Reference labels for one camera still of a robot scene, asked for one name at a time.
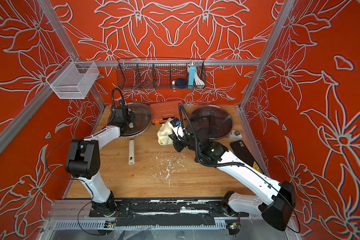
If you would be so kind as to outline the glass lid with white handle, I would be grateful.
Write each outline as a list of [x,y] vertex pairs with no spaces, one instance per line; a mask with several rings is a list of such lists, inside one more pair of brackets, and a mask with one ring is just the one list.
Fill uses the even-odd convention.
[[[144,132],[150,125],[152,120],[152,111],[149,106],[139,103],[131,102],[126,104],[135,113],[136,121],[133,124],[133,128],[126,132],[121,132],[121,136],[128,136],[136,133]],[[107,126],[112,126],[112,114],[114,110],[111,110]]]

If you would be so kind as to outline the cream yellow cloth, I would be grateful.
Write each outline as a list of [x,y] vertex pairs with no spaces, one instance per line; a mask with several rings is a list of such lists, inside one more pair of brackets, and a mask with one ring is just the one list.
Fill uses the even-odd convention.
[[161,146],[168,146],[173,144],[173,140],[170,138],[170,135],[173,133],[172,128],[170,127],[170,122],[173,118],[169,118],[164,124],[161,124],[159,131],[157,132],[158,143]]

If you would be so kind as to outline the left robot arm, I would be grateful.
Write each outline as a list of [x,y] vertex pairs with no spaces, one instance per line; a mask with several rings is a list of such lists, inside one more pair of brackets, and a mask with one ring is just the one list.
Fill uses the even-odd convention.
[[91,195],[93,210],[100,215],[108,217],[117,210],[114,195],[100,174],[100,150],[130,130],[135,121],[135,114],[128,106],[118,106],[111,111],[109,123],[101,131],[70,143],[66,172],[85,186]]

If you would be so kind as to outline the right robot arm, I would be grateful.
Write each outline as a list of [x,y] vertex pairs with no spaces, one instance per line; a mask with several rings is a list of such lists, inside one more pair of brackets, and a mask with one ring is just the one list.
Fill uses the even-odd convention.
[[279,231],[285,231],[296,206],[295,187],[292,183],[273,180],[240,160],[219,142],[206,140],[199,143],[190,136],[170,135],[174,148],[195,152],[195,161],[205,167],[216,168],[239,181],[251,190],[255,197],[229,192],[224,204],[235,213],[260,215],[266,223]]

